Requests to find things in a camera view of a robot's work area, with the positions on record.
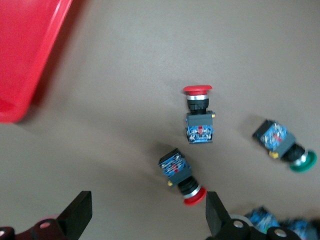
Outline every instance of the gray floor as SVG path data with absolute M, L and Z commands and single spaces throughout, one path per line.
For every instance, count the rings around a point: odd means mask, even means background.
M 0 226 L 24 231 L 91 190 L 81 239 L 201 240 L 157 166 L 174 147 L 230 213 L 320 216 L 320 164 L 297 174 L 251 139 L 265 118 L 320 153 L 320 1 L 74 1 L 25 119 L 0 126 Z M 210 84 L 212 144 L 188 145 L 186 85 Z

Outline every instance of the red plastic bin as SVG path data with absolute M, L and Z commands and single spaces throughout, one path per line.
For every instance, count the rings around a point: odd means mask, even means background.
M 0 0 L 0 122 L 26 114 L 73 0 Z

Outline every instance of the red tray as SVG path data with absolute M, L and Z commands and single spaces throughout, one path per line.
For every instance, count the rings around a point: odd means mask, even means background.
M 0 0 L 0 122 L 26 114 L 73 0 Z

